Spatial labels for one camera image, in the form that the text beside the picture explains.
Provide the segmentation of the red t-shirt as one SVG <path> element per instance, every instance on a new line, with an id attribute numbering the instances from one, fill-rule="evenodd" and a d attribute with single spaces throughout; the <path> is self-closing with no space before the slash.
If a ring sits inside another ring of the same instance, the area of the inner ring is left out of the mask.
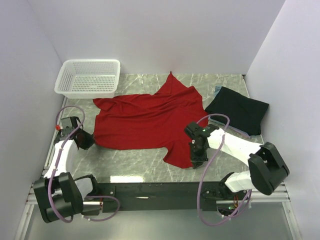
<path id="1" fill-rule="evenodd" d="M 96 98 L 94 139 L 114 150 L 166 148 L 163 161 L 181 169 L 191 168 L 190 138 L 185 127 L 206 116 L 202 96 L 186 87 L 172 73 L 155 94 L 129 94 Z"/>

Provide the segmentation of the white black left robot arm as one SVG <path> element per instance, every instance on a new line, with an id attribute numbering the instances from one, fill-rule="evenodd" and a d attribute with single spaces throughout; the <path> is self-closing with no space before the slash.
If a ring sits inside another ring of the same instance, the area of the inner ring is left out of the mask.
<path id="1" fill-rule="evenodd" d="M 49 201 L 53 203 L 63 218 L 73 217 L 84 210 L 83 201 L 89 195 L 98 193 L 98 183 L 92 175 L 74 179 L 70 173 L 72 162 L 78 150 L 88 150 L 94 143 L 94 137 L 83 127 L 79 127 L 77 116 L 61 119 L 62 129 L 54 139 L 54 155 L 46 174 L 34 182 L 33 190 L 37 204 L 45 223 L 57 221 Z"/>

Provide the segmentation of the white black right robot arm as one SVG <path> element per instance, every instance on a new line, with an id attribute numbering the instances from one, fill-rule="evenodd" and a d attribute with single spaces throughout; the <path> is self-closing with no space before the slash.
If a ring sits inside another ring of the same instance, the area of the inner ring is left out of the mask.
<path id="1" fill-rule="evenodd" d="M 222 151 L 248 166 L 247 171 L 230 172 L 216 183 L 212 195 L 218 200 L 227 200 L 252 189 L 269 196 L 290 174 L 280 152 L 270 142 L 250 142 L 212 124 L 201 127 L 192 122 L 184 131 L 191 139 L 190 161 L 194 169 L 209 160 L 208 149 Z"/>

